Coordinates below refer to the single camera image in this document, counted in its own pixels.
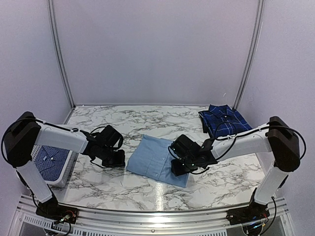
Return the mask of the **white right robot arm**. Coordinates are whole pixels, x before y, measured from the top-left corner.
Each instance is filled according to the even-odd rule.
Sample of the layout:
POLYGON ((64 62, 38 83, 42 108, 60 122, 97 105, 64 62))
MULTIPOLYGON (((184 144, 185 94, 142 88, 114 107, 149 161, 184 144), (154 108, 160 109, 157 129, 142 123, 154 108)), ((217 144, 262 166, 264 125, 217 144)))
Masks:
POLYGON ((273 116, 256 128, 226 136, 214 136, 203 144, 186 135, 179 136, 168 147, 173 157, 171 171, 175 176, 195 174, 203 168, 209 170, 224 160, 245 155, 256 155, 264 171, 264 178, 251 195, 249 204, 227 211, 230 225, 245 224, 270 215, 268 204, 288 176, 296 171, 306 151, 300 150, 306 141, 280 117, 273 116))

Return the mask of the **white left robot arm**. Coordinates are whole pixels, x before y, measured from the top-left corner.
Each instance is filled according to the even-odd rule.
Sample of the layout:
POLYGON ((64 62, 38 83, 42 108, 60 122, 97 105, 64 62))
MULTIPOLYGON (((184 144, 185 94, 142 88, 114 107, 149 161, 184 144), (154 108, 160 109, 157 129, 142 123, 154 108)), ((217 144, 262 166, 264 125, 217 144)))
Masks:
POLYGON ((79 210, 59 204, 36 167, 36 146, 70 150, 88 156, 91 161, 100 159, 102 168, 120 168, 125 166, 123 141, 122 134, 110 125, 88 132, 51 124, 24 112, 4 132, 0 148, 5 161, 31 191, 36 214, 58 223, 75 223, 79 210))

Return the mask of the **dark blue plaid shirt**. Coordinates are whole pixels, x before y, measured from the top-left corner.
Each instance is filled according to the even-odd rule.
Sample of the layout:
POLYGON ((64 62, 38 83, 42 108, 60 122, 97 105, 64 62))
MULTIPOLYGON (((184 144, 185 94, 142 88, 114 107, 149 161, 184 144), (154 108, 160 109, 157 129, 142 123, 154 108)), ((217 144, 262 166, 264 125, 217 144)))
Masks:
POLYGON ((207 110, 200 111, 198 114, 203 132, 210 138, 224 137, 252 129, 242 115, 228 105, 210 105, 207 110))

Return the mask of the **light blue long sleeve shirt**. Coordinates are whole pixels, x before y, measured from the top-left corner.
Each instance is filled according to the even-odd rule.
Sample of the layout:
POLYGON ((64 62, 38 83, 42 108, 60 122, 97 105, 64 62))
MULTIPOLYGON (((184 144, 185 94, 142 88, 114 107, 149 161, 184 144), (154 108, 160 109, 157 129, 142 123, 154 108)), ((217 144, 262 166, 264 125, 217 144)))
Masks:
POLYGON ((153 180, 185 188, 188 174, 175 176, 171 171, 174 158, 168 147, 171 140, 143 135, 141 142, 130 156, 126 170, 153 180))

